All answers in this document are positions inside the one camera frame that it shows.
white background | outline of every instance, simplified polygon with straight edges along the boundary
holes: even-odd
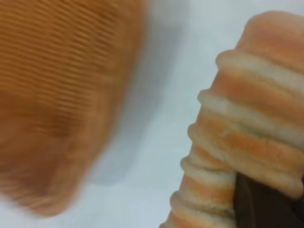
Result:
[[[3,228],[158,228],[178,189],[197,94],[246,21],[266,10],[304,15],[304,0],[151,0],[147,39],[107,152],[67,212],[41,219],[0,202]]]

